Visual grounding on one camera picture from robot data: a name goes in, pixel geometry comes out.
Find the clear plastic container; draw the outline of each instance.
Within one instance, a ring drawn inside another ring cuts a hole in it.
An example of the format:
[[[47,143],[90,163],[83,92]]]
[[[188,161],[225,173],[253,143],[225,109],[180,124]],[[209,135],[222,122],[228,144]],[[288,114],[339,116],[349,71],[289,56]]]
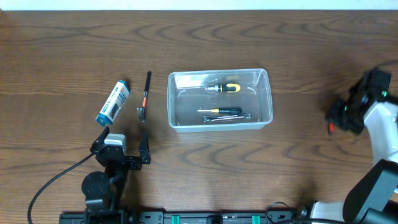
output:
[[[238,83],[236,93],[208,91],[208,86]],[[197,112],[215,108],[241,108],[250,119],[233,119],[205,123],[203,116],[227,116]],[[272,119],[271,88],[262,68],[173,72],[167,87],[169,125],[178,133],[261,129]]]

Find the wooden table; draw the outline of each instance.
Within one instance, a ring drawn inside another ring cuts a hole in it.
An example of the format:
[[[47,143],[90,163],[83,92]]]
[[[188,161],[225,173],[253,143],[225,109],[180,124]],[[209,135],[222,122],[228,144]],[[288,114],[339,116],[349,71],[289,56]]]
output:
[[[116,81],[129,78],[112,133],[152,164],[130,172],[123,203],[138,210],[264,210],[283,201],[344,200],[372,167],[367,131],[326,131],[325,111],[373,65],[398,57],[394,11],[2,12],[0,223],[26,223],[30,200],[87,156]],[[264,129],[177,134],[167,120],[171,72],[265,68],[274,120]],[[398,87],[398,67],[392,90]],[[137,117],[152,70],[146,124]],[[36,201],[35,223],[83,211],[91,158]]]

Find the black cable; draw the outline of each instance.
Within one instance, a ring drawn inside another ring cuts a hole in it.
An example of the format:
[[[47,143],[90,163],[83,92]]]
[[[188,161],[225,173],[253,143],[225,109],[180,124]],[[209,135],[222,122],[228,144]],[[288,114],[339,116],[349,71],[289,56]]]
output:
[[[274,224],[302,224],[302,223],[324,223],[324,224],[349,224],[346,222],[336,221],[336,220],[329,220],[323,218],[308,218],[302,220],[284,220],[280,222],[275,222]]]
[[[286,205],[285,202],[274,202],[272,203],[270,206],[268,206],[267,210],[266,210],[266,217],[267,219],[271,222],[274,223],[274,221],[272,221],[272,218],[268,216],[268,211],[270,208],[272,208],[274,205],[285,205],[286,207],[290,208],[288,205]]]
[[[61,177],[63,174],[66,174],[67,172],[73,170],[74,168],[80,166],[82,163],[86,162],[91,156],[93,156],[94,153],[91,153],[89,156],[87,156],[86,158],[84,158],[82,161],[76,163],[75,165],[69,167],[68,169],[64,170],[63,172],[61,172],[60,174],[56,175],[55,177],[53,177],[50,181],[48,181],[35,195],[35,197],[33,197],[32,201],[30,202],[29,208],[27,209],[27,221],[29,222],[29,224],[33,224],[32,222],[32,208],[33,208],[33,204],[35,203],[37,197],[43,192],[43,190],[48,187],[52,182],[54,182],[55,180],[57,180],[59,177]]]
[[[395,64],[395,63],[398,63],[398,59],[389,60],[389,61],[380,63],[380,64],[374,66],[374,67],[372,68],[372,70],[378,69],[378,68],[383,67],[383,66],[393,65],[393,64]]]

